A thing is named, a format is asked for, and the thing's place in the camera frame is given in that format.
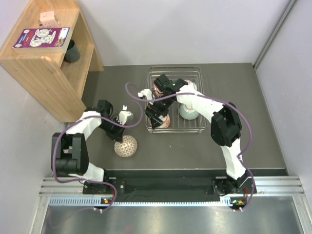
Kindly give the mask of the red floral bowl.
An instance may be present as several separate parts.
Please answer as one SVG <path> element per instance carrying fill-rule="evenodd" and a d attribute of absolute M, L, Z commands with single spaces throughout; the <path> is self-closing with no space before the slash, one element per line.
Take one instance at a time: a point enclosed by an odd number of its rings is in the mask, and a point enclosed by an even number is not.
<path fill-rule="evenodd" d="M 160 118 L 162 120 L 162 125 L 160 127 L 157 127 L 156 129 L 164 129 L 164 128 L 168 128 L 170 125 L 170 116 L 166 115 L 166 116 L 158 116 L 158 118 Z"/>

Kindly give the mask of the beige lattice patterned bowl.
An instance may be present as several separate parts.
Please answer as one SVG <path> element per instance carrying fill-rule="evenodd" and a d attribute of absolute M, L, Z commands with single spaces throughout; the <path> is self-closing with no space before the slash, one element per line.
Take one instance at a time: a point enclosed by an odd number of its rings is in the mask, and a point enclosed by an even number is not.
<path fill-rule="evenodd" d="M 137 140 L 130 135 L 124 135 L 122 142 L 115 142 L 114 151 L 120 157 L 131 157 L 138 148 Z"/>

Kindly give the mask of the metal wire dish rack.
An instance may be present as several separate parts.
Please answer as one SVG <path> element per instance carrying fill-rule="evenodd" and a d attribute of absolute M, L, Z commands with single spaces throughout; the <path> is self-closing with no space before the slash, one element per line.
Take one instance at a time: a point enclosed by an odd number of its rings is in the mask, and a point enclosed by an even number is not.
<path fill-rule="evenodd" d="M 160 75 L 165 74 L 168 79 L 175 81 L 178 78 L 183 80 L 189 80 L 196 85 L 196 89 L 203 93 L 203 81 L 201 70 L 199 67 L 174 67 L 174 66 L 154 66 L 148 69 L 146 87 L 153 89 L 154 81 Z M 145 117 L 145 127 L 150 133 L 201 133 L 206 129 L 208 121 L 202 115 L 199 115 L 196 119 L 187 120 L 184 119 L 180 112 L 181 104 L 175 102 L 169 108 L 170 124 L 167 128 L 152 129 L 150 119 Z"/>

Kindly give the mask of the red daisy patterned bowl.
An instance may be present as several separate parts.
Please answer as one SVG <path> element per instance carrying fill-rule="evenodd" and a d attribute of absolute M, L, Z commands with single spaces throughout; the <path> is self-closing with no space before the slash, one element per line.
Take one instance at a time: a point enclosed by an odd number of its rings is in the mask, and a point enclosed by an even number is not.
<path fill-rule="evenodd" d="M 153 95 L 155 98 L 161 98 L 164 95 L 164 92 L 164 89 L 160 89 L 156 84 L 153 85 Z"/>

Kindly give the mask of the mint green bowl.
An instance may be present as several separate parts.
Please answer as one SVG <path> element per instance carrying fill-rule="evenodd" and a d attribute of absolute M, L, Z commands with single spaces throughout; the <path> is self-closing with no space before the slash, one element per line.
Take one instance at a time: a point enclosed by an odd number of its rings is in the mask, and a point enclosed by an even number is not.
<path fill-rule="evenodd" d="M 185 104 L 182 104 L 180 106 L 179 113 L 186 120 L 194 120 L 199 116 L 199 112 L 194 109 L 188 108 L 188 106 Z"/>

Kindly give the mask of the white red patterned bowl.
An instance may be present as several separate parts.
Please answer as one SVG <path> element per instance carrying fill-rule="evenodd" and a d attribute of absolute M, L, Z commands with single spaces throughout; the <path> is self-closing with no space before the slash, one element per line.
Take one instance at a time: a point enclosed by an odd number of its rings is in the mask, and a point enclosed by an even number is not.
<path fill-rule="evenodd" d="M 188 80 L 188 79 L 186 79 L 185 81 L 186 81 L 189 85 L 191 85 L 191 86 L 193 87 L 193 89 L 197 90 L 197 85 L 196 85 L 194 82 L 192 82 L 191 80 Z"/>

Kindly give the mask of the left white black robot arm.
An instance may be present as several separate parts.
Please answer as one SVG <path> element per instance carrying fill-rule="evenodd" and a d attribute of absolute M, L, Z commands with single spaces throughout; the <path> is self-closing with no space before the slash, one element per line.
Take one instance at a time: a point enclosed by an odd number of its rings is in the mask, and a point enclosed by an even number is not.
<path fill-rule="evenodd" d="M 112 115 L 113 110 L 109 101 L 99 100 L 96 107 L 87 108 L 76 124 L 64 134 L 53 134 L 51 169 L 54 177 L 71 176 L 91 180 L 99 193 L 109 191 L 111 182 L 107 172 L 90 162 L 86 140 L 95 129 L 101 128 L 110 140 L 122 142 L 124 126 L 133 114 L 126 105 L 117 116 Z"/>

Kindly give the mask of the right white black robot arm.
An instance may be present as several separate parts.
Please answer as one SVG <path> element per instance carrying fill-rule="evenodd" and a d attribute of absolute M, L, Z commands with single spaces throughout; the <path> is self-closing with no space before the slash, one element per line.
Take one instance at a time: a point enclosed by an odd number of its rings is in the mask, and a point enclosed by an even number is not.
<path fill-rule="evenodd" d="M 215 193 L 234 194 L 245 188 L 248 176 L 242 164 L 240 147 L 242 124 L 232 103 L 225 104 L 205 98 L 193 82 L 180 78 L 173 81 L 165 74 L 156 78 L 152 90 L 144 89 L 138 93 L 138 97 L 149 101 L 145 114 L 150 119 L 153 129 L 164 123 L 169 107 L 174 102 L 185 105 L 205 117 L 211 124 L 211 137 L 221 147 L 226 162 L 227 177 L 213 180 Z"/>

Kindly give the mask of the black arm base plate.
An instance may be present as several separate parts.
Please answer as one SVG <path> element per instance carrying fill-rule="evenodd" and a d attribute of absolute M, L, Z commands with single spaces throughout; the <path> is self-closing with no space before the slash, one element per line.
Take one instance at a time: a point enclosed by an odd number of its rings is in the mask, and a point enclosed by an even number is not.
<path fill-rule="evenodd" d="M 248 178 L 242 185 L 236 185 L 227 178 L 210 177 L 152 177 L 152 178 L 114 178 L 109 182 L 115 186 L 117 196 L 142 195 L 148 197 L 161 194 L 200 193 L 203 195 L 242 194 L 251 192 L 253 182 Z"/>

